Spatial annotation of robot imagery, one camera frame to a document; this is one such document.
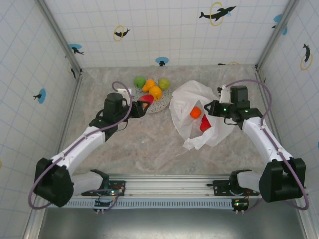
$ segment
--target green apple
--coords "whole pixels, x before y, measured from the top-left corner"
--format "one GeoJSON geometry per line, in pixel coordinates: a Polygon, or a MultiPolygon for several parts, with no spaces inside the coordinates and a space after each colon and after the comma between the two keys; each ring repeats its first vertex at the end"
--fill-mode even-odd
{"type": "Polygon", "coordinates": [[[133,84],[134,86],[138,87],[138,88],[142,88],[143,85],[145,84],[145,77],[143,76],[136,76],[134,78],[133,84]]]}
{"type": "Polygon", "coordinates": [[[169,86],[170,86],[170,81],[169,81],[168,78],[161,78],[161,79],[159,79],[159,87],[160,87],[162,90],[167,89],[169,86]]]}

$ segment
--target blue circle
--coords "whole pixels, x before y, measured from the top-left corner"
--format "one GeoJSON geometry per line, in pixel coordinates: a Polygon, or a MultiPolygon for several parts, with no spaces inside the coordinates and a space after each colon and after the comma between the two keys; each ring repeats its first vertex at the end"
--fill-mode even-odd
{"type": "Polygon", "coordinates": [[[164,57],[164,56],[160,56],[160,57],[155,59],[156,63],[160,63],[161,61],[163,61],[165,64],[167,64],[169,62],[169,59],[167,57],[164,57]]]}
{"type": "Polygon", "coordinates": [[[286,35],[286,34],[287,34],[287,31],[288,31],[288,29],[287,29],[287,27],[286,27],[285,30],[284,30],[284,32],[283,32],[283,35],[286,35]]]}
{"type": "Polygon", "coordinates": [[[82,46],[79,45],[79,44],[75,44],[75,43],[72,43],[72,44],[69,44],[69,46],[72,48],[72,47],[75,47],[76,49],[81,49],[82,46]]]}
{"type": "Polygon", "coordinates": [[[282,16],[283,16],[282,14],[275,16],[274,22],[279,22],[282,16]]]}
{"type": "Polygon", "coordinates": [[[44,88],[42,88],[40,91],[39,91],[39,94],[41,94],[41,97],[38,98],[38,101],[40,104],[42,104],[45,100],[45,96],[46,96],[46,91],[44,88]]]}

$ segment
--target metal frame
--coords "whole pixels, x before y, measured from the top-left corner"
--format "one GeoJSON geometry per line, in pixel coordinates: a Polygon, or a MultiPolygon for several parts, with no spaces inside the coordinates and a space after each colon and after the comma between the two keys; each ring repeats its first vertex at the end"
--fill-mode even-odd
{"type": "Polygon", "coordinates": [[[266,62],[270,52],[273,50],[276,42],[278,41],[278,39],[281,36],[282,32],[284,31],[285,27],[287,26],[288,20],[290,19],[291,15],[293,14],[293,12],[296,9],[299,2],[300,2],[300,0],[289,0],[288,5],[287,5],[280,21],[276,25],[276,28],[275,28],[273,35],[270,37],[265,49],[263,50],[261,57],[258,60],[257,70],[261,69],[263,64],[266,62]]]}
{"type": "Polygon", "coordinates": [[[63,48],[64,53],[66,54],[66,57],[70,61],[70,64],[72,66],[72,69],[77,73],[78,76],[81,75],[81,67],[77,60],[75,59],[75,56],[73,52],[71,51],[69,44],[67,43],[66,39],[63,36],[63,33],[61,32],[58,24],[53,18],[53,15],[51,11],[49,10],[47,4],[45,3],[45,0],[34,0],[37,6],[41,9],[42,14],[46,21],[48,22],[53,34],[55,35],[56,39],[60,43],[61,47],[63,48]]]}
{"type": "MultiPolygon", "coordinates": [[[[300,0],[291,0],[289,1],[283,16],[277,27],[274,31],[274,34],[268,41],[261,58],[257,64],[257,70],[259,70],[263,64],[265,63],[269,53],[273,49],[275,43],[277,42],[278,38],[281,36],[286,24],[291,17],[293,11],[295,10],[297,4],[300,0]]],[[[49,8],[47,7],[44,0],[35,0],[39,8],[42,10],[45,19],[47,20],[49,26],[51,27],[54,35],[56,36],[57,40],[61,44],[66,57],[69,59],[72,69],[81,76],[81,68],[78,64],[76,58],[74,57],[73,52],[69,48],[66,39],[64,38],[62,32],[60,31],[57,23],[55,22],[49,8]]],[[[261,80],[260,75],[256,73],[256,79],[261,80]]],[[[59,152],[64,144],[65,136],[69,127],[71,115],[74,109],[75,101],[77,98],[77,94],[80,88],[82,77],[77,78],[77,83],[73,91],[72,100],[69,105],[69,113],[66,117],[65,127],[63,129],[63,133],[61,135],[61,141],[58,146],[57,152],[59,152]]],[[[265,92],[260,89],[261,95],[263,97],[263,102],[265,107],[268,106],[268,98],[265,92]]],[[[277,138],[280,141],[279,134],[274,122],[274,118],[272,113],[270,113],[269,123],[273,133],[276,133],[277,138]]],[[[184,201],[185,200],[193,200],[196,202],[199,201],[207,201],[207,202],[217,202],[218,200],[230,200],[232,197],[215,197],[212,188],[207,187],[205,184],[211,183],[212,180],[224,180],[228,179],[229,175],[173,175],[173,176],[160,176],[160,175],[110,175],[110,178],[113,180],[126,180],[127,181],[127,188],[126,188],[126,195],[123,197],[123,201],[131,201],[131,202],[140,202],[141,199],[149,199],[150,201],[154,201],[154,199],[176,199],[177,201],[184,201]]],[[[92,206],[92,200],[95,200],[93,197],[74,197],[71,200],[73,202],[73,206],[79,202],[85,203],[89,207],[92,206]]],[[[302,204],[302,199],[296,200],[298,204],[302,204]]],[[[35,199],[35,205],[40,206],[44,205],[46,200],[42,198],[35,199]]],[[[45,216],[46,210],[32,210],[25,234],[24,239],[33,239],[37,238],[41,229],[42,221],[45,216]]],[[[300,211],[300,219],[306,231],[308,238],[315,238],[316,231],[313,227],[311,217],[308,211],[300,211]]]]}

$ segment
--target red fruit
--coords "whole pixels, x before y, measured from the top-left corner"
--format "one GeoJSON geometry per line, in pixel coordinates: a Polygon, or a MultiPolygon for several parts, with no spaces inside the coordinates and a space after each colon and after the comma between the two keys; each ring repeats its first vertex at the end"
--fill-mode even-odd
{"type": "Polygon", "coordinates": [[[209,128],[211,128],[210,123],[208,121],[202,122],[200,125],[200,131],[202,131],[203,133],[208,130],[209,128]]]}
{"type": "Polygon", "coordinates": [[[148,101],[150,104],[153,103],[154,97],[151,94],[146,94],[139,97],[138,101],[148,101]]]}
{"type": "Polygon", "coordinates": [[[208,118],[207,118],[206,115],[203,116],[203,118],[201,119],[201,122],[202,122],[202,123],[203,123],[203,122],[208,122],[208,118]]]}

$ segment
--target orange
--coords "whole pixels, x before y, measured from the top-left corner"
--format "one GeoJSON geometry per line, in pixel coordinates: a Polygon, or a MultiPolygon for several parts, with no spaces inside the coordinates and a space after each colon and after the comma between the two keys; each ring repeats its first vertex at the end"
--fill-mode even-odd
{"type": "Polygon", "coordinates": [[[152,86],[149,89],[149,94],[151,94],[154,97],[154,100],[157,101],[162,97],[163,91],[158,86],[152,86]]]}
{"type": "Polygon", "coordinates": [[[190,112],[190,116],[192,116],[195,119],[200,117],[200,115],[201,115],[201,109],[197,106],[195,106],[190,112]]]}

